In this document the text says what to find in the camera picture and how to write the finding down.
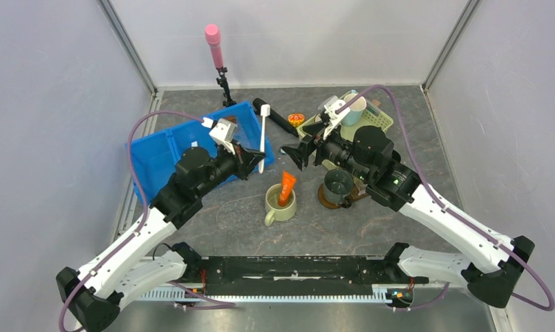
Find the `light green mug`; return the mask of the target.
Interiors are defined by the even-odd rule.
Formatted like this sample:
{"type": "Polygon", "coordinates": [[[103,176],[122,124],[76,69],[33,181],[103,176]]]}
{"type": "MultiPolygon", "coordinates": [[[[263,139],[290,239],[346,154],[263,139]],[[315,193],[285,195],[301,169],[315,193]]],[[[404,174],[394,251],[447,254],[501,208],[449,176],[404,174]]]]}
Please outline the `light green mug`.
{"type": "Polygon", "coordinates": [[[280,184],[271,186],[265,193],[265,226],[271,226],[276,221],[290,220],[296,213],[297,196],[295,191],[290,193],[288,201],[284,206],[279,205],[280,193],[280,184]]]}

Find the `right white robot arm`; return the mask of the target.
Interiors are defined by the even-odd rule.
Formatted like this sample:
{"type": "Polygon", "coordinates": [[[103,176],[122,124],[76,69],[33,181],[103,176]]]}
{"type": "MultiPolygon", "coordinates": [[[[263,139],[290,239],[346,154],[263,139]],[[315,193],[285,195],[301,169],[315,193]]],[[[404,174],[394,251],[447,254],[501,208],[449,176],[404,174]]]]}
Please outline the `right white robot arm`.
{"type": "Polygon", "coordinates": [[[372,200],[421,223],[459,251],[450,254],[396,243],[383,264],[388,280],[401,282],[409,276],[459,284],[487,305],[508,305],[535,248],[530,239],[490,231],[423,184],[402,164],[393,141],[379,127],[360,127],[352,140],[342,138],[338,129],[327,134],[323,124],[312,129],[314,134],[299,144],[282,146],[300,170],[308,166],[310,155],[315,165],[330,161],[361,180],[372,200]]]}

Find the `brown oval wooden tray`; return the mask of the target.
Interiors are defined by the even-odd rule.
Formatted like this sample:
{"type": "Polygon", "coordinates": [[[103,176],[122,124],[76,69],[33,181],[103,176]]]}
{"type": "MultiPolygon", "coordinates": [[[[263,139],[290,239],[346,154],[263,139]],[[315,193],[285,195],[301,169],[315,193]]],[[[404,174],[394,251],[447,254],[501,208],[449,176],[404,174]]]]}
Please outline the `brown oval wooden tray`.
{"type": "Polygon", "coordinates": [[[322,204],[322,206],[331,210],[336,210],[339,208],[350,208],[353,203],[368,197],[368,193],[366,193],[365,190],[361,191],[356,184],[353,185],[351,193],[344,198],[344,202],[340,204],[334,204],[328,201],[324,196],[324,192],[324,184],[321,184],[317,192],[318,200],[320,204],[322,204]]]}

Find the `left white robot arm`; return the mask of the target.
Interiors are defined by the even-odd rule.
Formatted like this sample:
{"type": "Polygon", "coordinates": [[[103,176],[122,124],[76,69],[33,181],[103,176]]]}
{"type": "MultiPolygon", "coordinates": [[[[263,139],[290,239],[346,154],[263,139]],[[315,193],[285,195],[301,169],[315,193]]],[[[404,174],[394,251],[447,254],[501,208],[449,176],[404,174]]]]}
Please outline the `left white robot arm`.
{"type": "Polygon", "coordinates": [[[196,280],[201,263],[174,249],[140,268],[136,264],[150,249],[181,228],[203,206],[203,197],[236,176],[247,180],[265,153],[236,142],[233,150],[217,147],[212,158],[203,147],[186,149],[167,184],[151,200],[140,220],[96,258],[78,269],[63,268],[56,276],[64,303],[86,331],[103,331],[122,309],[145,292],[181,278],[196,280]]]}

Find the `orange toothpaste tube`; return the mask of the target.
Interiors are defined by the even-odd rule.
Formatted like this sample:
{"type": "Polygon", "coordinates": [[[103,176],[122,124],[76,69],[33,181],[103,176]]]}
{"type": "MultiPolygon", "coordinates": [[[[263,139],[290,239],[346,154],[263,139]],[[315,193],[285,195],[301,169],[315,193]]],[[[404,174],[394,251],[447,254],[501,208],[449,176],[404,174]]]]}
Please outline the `orange toothpaste tube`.
{"type": "Polygon", "coordinates": [[[283,171],[281,179],[281,191],[278,197],[278,205],[280,207],[285,207],[288,204],[296,181],[297,178],[295,176],[291,175],[287,171],[283,171]]]}

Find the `dark grey mug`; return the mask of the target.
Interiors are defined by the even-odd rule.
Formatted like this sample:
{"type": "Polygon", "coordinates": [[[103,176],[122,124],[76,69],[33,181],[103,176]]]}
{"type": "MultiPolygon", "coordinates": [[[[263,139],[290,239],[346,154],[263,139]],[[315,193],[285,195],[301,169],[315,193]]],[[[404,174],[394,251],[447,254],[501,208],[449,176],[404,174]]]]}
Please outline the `dark grey mug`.
{"type": "Polygon", "coordinates": [[[351,193],[354,180],[346,170],[332,169],[324,176],[323,184],[326,199],[331,203],[340,204],[351,193]]]}

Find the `white toothbrush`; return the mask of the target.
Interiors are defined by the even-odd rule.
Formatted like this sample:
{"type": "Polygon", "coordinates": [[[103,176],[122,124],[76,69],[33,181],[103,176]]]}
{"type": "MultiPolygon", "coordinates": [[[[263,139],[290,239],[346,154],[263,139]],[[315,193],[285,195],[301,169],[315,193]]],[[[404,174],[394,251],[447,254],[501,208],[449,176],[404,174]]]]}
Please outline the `white toothbrush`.
{"type": "MultiPolygon", "coordinates": [[[[266,118],[270,115],[270,105],[269,104],[262,104],[260,108],[260,115],[261,115],[261,139],[260,139],[260,147],[259,151],[265,153],[265,132],[266,132],[266,118]]],[[[262,174],[265,169],[265,159],[263,158],[258,164],[258,172],[262,174]]]]}

